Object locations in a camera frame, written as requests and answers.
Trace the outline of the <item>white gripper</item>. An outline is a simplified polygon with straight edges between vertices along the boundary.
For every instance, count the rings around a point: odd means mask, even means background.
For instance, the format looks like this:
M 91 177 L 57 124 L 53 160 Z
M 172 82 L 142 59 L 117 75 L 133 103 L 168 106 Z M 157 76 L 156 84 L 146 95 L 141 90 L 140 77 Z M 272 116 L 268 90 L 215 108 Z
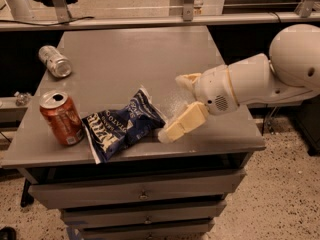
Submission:
M 222 115 L 234 112 L 239 107 L 227 65 L 220 65 L 202 74 L 179 75 L 175 81 L 179 87 L 195 94 L 198 101 L 185 106 L 159 131 L 158 140 L 161 143 L 175 142 L 197 129 L 206 122 L 209 113 Z

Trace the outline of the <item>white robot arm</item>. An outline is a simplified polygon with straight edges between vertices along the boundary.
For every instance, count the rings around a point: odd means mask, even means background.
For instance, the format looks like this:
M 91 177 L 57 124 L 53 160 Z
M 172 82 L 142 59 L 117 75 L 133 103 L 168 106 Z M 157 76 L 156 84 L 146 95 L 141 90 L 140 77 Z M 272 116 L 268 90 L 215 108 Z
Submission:
M 267 55 L 178 76 L 178 86 L 191 92 L 195 101 L 159 131 L 159 141 L 172 143 L 204 124 L 209 115 L 234 112 L 242 105 L 285 104 L 317 96 L 319 43 L 319 27 L 291 25 L 274 37 Z

